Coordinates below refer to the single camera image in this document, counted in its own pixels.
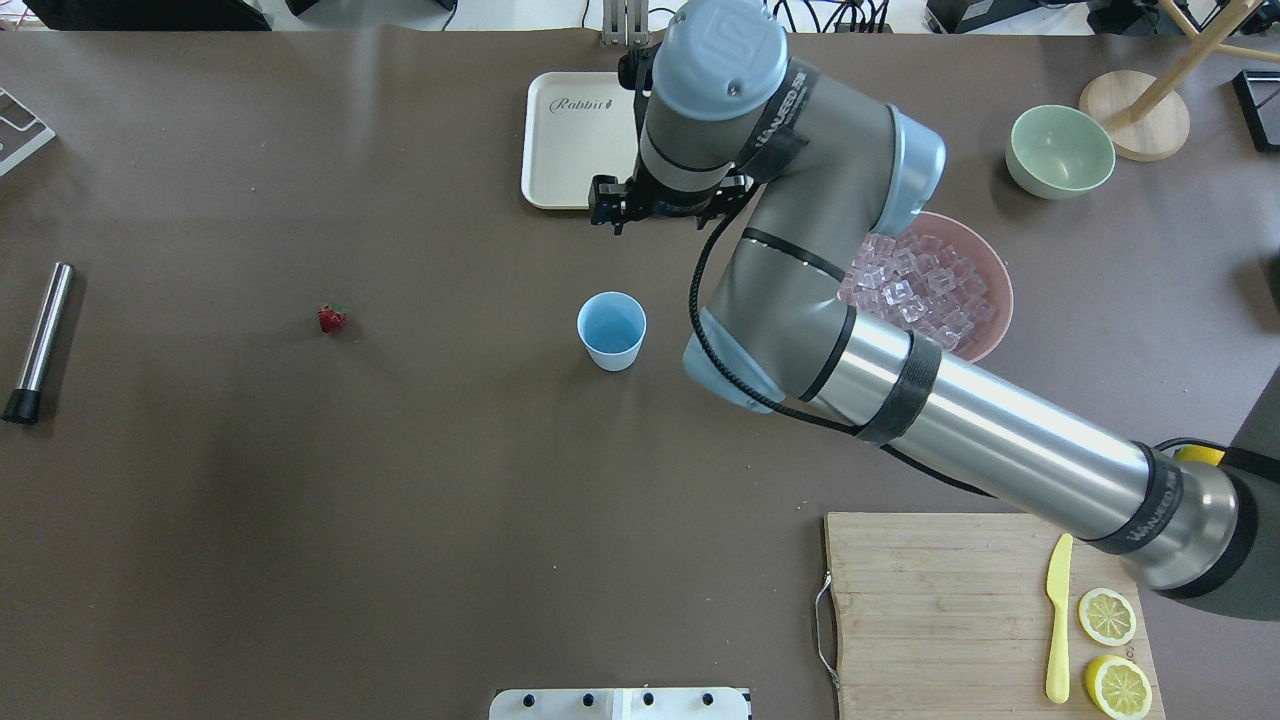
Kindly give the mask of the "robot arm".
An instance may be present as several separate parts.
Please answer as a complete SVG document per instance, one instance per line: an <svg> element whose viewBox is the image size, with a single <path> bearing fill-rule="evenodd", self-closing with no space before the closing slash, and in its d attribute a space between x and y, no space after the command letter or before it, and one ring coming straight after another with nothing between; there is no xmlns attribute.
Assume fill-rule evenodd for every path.
<svg viewBox="0 0 1280 720"><path fill-rule="evenodd" d="M708 304L695 266L690 377L1032 512L1162 597L1277 619L1276 379L1217 466L1178 462L838 301L864 238L916 219L945 143L791 56L756 1L686 3L620 79L648 95L637 160L625 183L591 181L593 224L694 217L723 232L754 205Z"/></svg>

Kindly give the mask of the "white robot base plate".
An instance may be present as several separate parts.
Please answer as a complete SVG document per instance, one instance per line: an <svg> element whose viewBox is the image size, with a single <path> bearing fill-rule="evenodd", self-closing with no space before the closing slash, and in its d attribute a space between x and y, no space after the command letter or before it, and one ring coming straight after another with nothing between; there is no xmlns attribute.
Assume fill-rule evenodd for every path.
<svg viewBox="0 0 1280 720"><path fill-rule="evenodd" d="M489 719L753 719L749 691L727 687L507 689Z"/></svg>

